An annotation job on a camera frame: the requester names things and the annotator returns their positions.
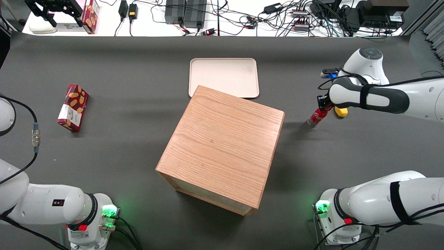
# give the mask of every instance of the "wooden cube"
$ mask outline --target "wooden cube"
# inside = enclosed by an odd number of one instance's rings
[[[284,115],[198,86],[156,171],[177,191],[252,214],[262,199]]]

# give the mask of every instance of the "beige tray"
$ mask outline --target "beige tray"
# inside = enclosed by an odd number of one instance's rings
[[[235,97],[259,96],[258,67],[253,58],[194,58],[190,62],[188,94],[202,85]]]

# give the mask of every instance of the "green led light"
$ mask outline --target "green led light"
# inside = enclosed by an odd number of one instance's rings
[[[317,208],[317,212],[319,214],[323,214],[323,213],[327,212],[327,209],[330,206],[330,202],[329,201],[319,200],[318,202],[316,202],[315,206]]]
[[[113,204],[104,205],[102,207],[102,215],[103,216],[114,216],[117,214],[117,207]]]

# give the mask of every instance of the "yellow sponge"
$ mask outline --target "yellow sponge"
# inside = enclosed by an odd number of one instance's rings
[[[346,117],[347,114],[349,113],[348,108],[340,109],[338,107],[334,107],[334,111],[336,112],[337,116],[339,116],[339,117]]]

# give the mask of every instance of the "red cookie box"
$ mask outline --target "red cookie box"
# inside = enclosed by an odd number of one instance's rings
[[[65,102],[57,118],[57,123],[71,132],[78,132],[85,114],[88,93],[77,84],[68,85]]]
[[[82,13],[82,25],[88,34],[94,34],[99,18],[99,5],[95,0],[86,0]]]

